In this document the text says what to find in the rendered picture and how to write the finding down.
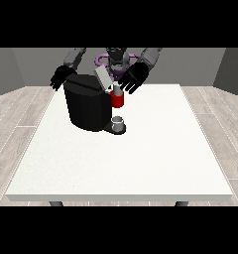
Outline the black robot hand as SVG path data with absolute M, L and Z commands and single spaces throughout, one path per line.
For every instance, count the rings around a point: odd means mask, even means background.
M 60 86 L 65 82 L 66 78 L 73 73 L 75 73 L 73 68 L 66 65 L 60 65 L 51 78 L 52 89 L 58 91 Z
M 121 90 L 132 94 L 143 84 L 148 75 L 149 68 L 145 63 L 134 63 L 124 72 L 118 84 Z

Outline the red pod holder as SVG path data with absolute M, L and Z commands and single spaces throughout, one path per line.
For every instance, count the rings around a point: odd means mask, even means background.
M 110 91 L 111 106 L 114 108 L 120 108 L 124 105 L 124 94 L 115 95 L 113 91 Z

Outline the pale grey machine lid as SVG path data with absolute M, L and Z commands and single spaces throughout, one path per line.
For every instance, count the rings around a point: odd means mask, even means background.
M 94 70 L 94 74 L 98 78 L 98 81 L 100 82 L 100 85 L 103 90 L 107 90 L 111 86 L 112 79 L 109 76 L 107 69 L 105 68 L 104 65 L 97 67 Z

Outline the black coffee machine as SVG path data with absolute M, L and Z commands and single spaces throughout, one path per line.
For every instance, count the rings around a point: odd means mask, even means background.
M 111 95 L 102 89 L 95 75 L 72 73 L 65 79 L 63 90 L 73 125 L 85 131 L 107 131 L 114 135 L 126 132 L 125 124 L 115 130 Z

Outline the small grey cup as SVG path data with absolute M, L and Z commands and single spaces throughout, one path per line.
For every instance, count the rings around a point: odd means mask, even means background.
M 123 130 L 124 128 L 124 120 L 121 116 L 114 116 L 112 119 L 111 119 L 111 122 L 112 122 L 112 129 L 115 131 L 115 132 L 120 132 Z

